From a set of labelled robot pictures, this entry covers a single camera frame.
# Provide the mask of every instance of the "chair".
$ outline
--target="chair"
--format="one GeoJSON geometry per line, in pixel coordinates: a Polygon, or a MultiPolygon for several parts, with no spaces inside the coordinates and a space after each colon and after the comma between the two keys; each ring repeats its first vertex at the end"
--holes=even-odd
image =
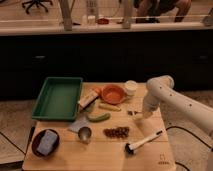
{"type": "Polygon", "coordinates": [[[52,0],[30,0],[30,1],[27,1],[27,2],[23,2],[23,3],[22,3],[22,7],[25,8],[25,7],[26,7],[25,5],[29,4],[29,5],[27,6],[27,8],[25,9],[25,11],[26,11],[27,14],[30,13],[30,12],[29,12],[29,9],[30,9],[33,5],[36,5],[37,8],[39,8],[39,6],[41,6],[41,7],[44,8],[45,12],[48,12],[47,7],[44,6],[44,5],[42,4],[42,2],[49,2],[50,5],[53,5],[52,0]]]}

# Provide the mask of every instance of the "small food item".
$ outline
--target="small food item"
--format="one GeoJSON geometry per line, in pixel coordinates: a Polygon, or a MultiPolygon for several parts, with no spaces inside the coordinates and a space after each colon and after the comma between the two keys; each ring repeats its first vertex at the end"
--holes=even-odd
{"type": "Polygon", "coordinates": [[[93,109],[94,109],[94,106],[95,106],[95,101],[92,102],[92,103],[90,103],[90,104],[84,109],[84,111],[85,111],[85,112],[88,112],[88,113],[91,113],[91,112],[93,111],[93,109]]]}
{"type": "Polygon", "coordinates": [[[91,89],[84,97],[82,97],[79,101],[79,110],[83,110],[86,108],[90,103],[94,102],[99,95],[101,94],[101,89],[96,87],[91,89]]]}
{"type": "Polygon", "coordinates": [[[115,105],[107,104],[107,103],[100,103],[99,106],[102,109],[112,110],[112,111],[121,111],[121,108],[115,105]]]}
{"type": "Polygon", "coordinates": [[[58,135],[51,130],[46,130],[44,136],[37,147],[37,151],[47,156],[52,150],[53,145],[57,141],[58,135]]]}
{"type": "Polygon", "coordinates": [[[111,116],[110,113],[104,113],[104,114],[101,114],[99,116],[87,115],[87,119],[90,122],[101,122],[101,121],[109,119],[110,116],[111,116]]]}
{"type": "Polygon", "coordinates": [[[110,138],[127,138],[129,136],[129,127],[117,127],[104,129],[104,134],[110,138]]]}

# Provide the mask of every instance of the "person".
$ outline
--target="person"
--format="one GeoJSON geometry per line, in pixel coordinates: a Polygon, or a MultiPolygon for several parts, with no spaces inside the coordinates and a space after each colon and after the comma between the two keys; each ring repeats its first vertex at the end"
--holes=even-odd
{"type": "Polygon", "coordinates": [[[160,16],[163,13],[178,8],[174,22],[181,22],[187,15],[191,0],[134,0],[134,7],[137,8],[136,23],[146,22],[146,16],[160,16]]]}

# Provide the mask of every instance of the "wooden table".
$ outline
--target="wooden table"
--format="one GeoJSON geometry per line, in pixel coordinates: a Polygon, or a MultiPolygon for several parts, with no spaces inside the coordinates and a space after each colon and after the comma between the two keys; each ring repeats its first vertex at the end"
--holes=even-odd
{"type": "MultiPolygon", "coordinates": [[[[82,96],[93,86],[104,86],[103,83],[84,83],[82,96]]],[[[60,136],[60,145],[50,156],[39,158],[32,153],[29,145],[23,170],[69,170],[69,171],[172,171],[176,169],[167,133],[157,110],[150,118],[143,119],[142,115],[129,116],[128,109],[141,110],[142,100],[146,93],[145,84],[140,84],[132,99],[126,100],[120,107],[120,112],[111,112],[109,120],[99,123],[89,123],[92,129],[92,138],[89,144],[79,141],[77,134],[68,130],[67,122],[41,122],[38,121],[34,136],[40,131],[51,128],[60,136]],[[128,126],[129,136],[126,139],[108,138],[103,134],[105,128],[128,126]],[[158,131],[163,134],[152,142],[139,148],[137,153],[129,156],[124,151],[127,142],[135,142],[158,131]]],[[[104,109],[97,107],[95,103],[92,114],[106,113],[104,109]]]]}

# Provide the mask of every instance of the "floor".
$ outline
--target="floor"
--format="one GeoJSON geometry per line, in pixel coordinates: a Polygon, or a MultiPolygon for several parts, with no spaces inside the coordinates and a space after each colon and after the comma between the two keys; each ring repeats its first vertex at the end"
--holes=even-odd
{"type": "Polygon", "coordinates": [[[28,0],[5,0],[0,3],[0,28],[23,28],[23,27],[54,27],[62,21],[60,7],[57,0],[53,1],[53,6],[45,3],[49,12],[43,8],[36,8],[34,5],[26,14],[22,7],[22,2],[28,0]]]}
{"type": "MultiPolygon", "coordinates": [[[[181,93],[213,107],[213,91],[181,93]]],[[[0,102],[0,131],[24,152],[26,151],[30,128],[35,124],[31,119],[34,103],[34,100],[0,102]]],[[[207,144],[212,144],[211,139],[182,113],[165,103],[161,103],[160,109],[166,128],[170,126],[184,127],[195,133],[207,144]]],[[[184,164],[191,171],[205,170],[209,154],[209,149],[206,146],[180,129],[168,130],[168,137],[175,161],[184,164]]],[[[8,143],[4,137],[0,137],[0,151],[0,162],[7,163],[0,164],[1,171],[21,171],[21,161],[24,155],[8,143]]],[[[182,170],[185,169],[181,166],[177,167],[177,171],[182,170]]]]}

